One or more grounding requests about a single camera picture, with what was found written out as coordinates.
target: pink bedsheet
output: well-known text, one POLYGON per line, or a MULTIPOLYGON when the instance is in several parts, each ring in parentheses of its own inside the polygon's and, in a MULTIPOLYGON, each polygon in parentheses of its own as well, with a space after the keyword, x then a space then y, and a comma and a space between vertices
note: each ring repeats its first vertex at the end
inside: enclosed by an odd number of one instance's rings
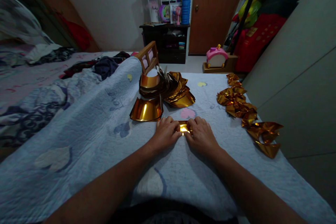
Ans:
POLYGON ((6 76, 0 75, 0 114, 15 105, 35 88, 46 86, 62 75, 64 70, 79 61, 89 61, 97 57, 113 57, 119 51, 86 53, 78 52, 63 62, 46 63, 37 66, 22 65, 11 69, 6 76))

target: light blue quilt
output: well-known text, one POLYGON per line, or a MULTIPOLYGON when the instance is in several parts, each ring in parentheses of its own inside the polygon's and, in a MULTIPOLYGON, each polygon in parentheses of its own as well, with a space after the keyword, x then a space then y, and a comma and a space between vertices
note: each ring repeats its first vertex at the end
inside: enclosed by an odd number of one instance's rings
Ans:
MULTIPOLYGON (((111 77, 80 97, 0 164, 0 223, 46 219, 84 185, 148 141, 155 123, 129 118, 139 96, 140 75, 138 59, 127 59, 111 77)), ((273 160, 267 158, 241 128, 241 119, 232 119, 225 107, 217 104, 217 92, 228 87, 225 75, 182 76, 189 80, 196 103, 183 109, 164 106, 165 117, 205 118, 219 144, 309 223, 336 222, 330 206, 281 152, 273 160)), ((151 163, 123 206, 153 197, 190 203, 216 220, 238 214, 213 166, 189 149, 184 136, 151 163)))

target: white heart pattern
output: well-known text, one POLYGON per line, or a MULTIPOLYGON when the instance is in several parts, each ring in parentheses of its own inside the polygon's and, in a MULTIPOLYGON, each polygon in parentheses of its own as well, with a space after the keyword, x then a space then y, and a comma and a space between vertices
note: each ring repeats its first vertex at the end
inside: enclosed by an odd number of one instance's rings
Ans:
POLYGON ((66 166, 70 161, 70 147, 48 150, 35 159, 34 165, 37 168, 49 167, 49 171, 57 172, 66 166))
POLYGON ((139 195, 160 197, 166 193, 166 183, 159 171, 151 167, 140 180, 136 191, 139 195))

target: gold ribbon bow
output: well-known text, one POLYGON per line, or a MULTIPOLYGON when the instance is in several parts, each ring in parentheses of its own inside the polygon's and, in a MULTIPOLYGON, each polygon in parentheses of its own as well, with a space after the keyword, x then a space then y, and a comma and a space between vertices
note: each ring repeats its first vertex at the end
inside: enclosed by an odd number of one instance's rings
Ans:
POLYGON ((280 149, 280 144, 272 144, 272 142, 279 135, 279 129, 283 126, 275 122, 254 123, 258 119, 257 108, 251 103, 246 103, 246 97, 243 94, 247 91, 239 82, 239 77, 231 73, 227 75, 227 79, 227 83, 231 87, 217 94, 217 102, 226 106, 225 110, 230 115, 242 118, 241 126, 247 128, 247 132, 262 152, 269 158, 275 158, 280 149))

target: dark wooden cabinet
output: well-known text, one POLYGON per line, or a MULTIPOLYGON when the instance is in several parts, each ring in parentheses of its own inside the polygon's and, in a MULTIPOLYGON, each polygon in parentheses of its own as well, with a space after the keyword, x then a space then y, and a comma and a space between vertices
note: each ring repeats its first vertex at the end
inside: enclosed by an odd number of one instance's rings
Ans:
POLYGON ((140 26, 144 46, 155 41, 160 63, 185 64, 189 25, 164 24, 160 26, 140 26), (184 49, 179 49, 179 42, 184 42, 184 49))

